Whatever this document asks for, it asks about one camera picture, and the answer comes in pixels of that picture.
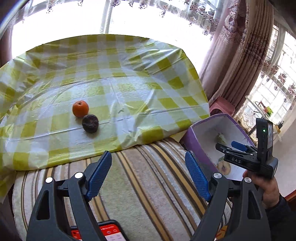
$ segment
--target blue gripper pad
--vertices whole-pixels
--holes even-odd
[[[88,181],[88,188],[85,194],[85,197],[88,199],[88,201],[98,195],[111,165],[112,155],[110,152],[106,152],[106,155],[102,158],[98,167],[95,169]]]
[[[212,195],[209,191],[209,182],[202,172],[200,166],[194,159],[193,155],[189,151],[187,151],[185,155],[185,164],[195,184],[198,194],[207,202],[209,202],[212,198]]]
[[[240,151],[247,151],[248,150],[244,144],[241,144],[241,143],[236,142],[236,141],[232,141],[231,146],[233,148],[236,148],[237,150],[240,150]]]

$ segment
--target hand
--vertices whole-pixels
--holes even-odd
[[[243,178],[249,177],[252,179],[253,184],[258,185],[264,190],[263,203],[267,208],[274,207],[279,202],[279,187],[277,185],[276,178],[273,177],[271,180],[259,177],[256,174],[245,171],[242,175]]]

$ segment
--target orange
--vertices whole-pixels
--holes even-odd
[[[89,106],[88,104],[83,101],[83,100],[80,100],[80,101],[76,101],[72,107],[72,111],[73,111],[73,114],[78,117],[78,118],[82,118],[84,117],[85,115],[88,114],[89,112]]]

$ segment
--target metal bolt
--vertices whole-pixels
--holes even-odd
[[[52,180],[53,180],[53,178],[52,178],[52,177],[48,177],[48,178],[46,178],[45,182],[46,182],[46,183],[51,183],[51,182],[52,182]]]
[[[252,181],[252,179],[249,178],[249,177],[245,177],[245,178],[244,178],[244,181],[245,181],[246,183],[250,183],[250,182]]]
[[[83,177],[83,173],[82,172],[78,172],[78,173],[75,174],[74,177],[77,178],[77,179],[82,178]]]
[[[215,173],[214,173],[214,177],[215,177],[215,178],[221,178],[222,175],[221,175],[221,173],[215,172]]]

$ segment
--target brown curtain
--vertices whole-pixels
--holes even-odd
[[[265,60],[274,12],[267,0],[228,0],[224,6],[200,79],[210,105],[222,96],[237,112]]]
[[[0,67],[12,59],[11,39],[13,26],[9,26],[0,39]]]

